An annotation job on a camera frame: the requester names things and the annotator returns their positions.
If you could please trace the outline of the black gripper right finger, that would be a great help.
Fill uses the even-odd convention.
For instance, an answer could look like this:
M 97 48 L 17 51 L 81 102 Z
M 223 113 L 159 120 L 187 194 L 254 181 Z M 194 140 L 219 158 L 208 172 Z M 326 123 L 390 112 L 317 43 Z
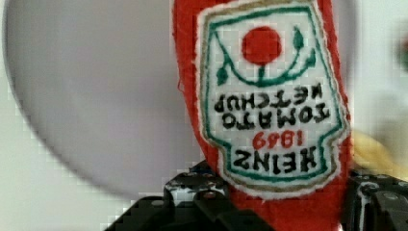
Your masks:
M 352 171 L 341 216 L 342 231 L 408 231 L 407 182 Z

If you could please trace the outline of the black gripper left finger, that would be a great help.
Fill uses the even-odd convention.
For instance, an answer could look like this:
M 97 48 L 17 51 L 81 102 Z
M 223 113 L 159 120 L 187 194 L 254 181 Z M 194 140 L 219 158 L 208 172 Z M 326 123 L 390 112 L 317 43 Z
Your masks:
M 237 208 L 228 184 L 205 161 L 169 180 L 162 196 L 139 199 L 105 231 L 274 231 Z

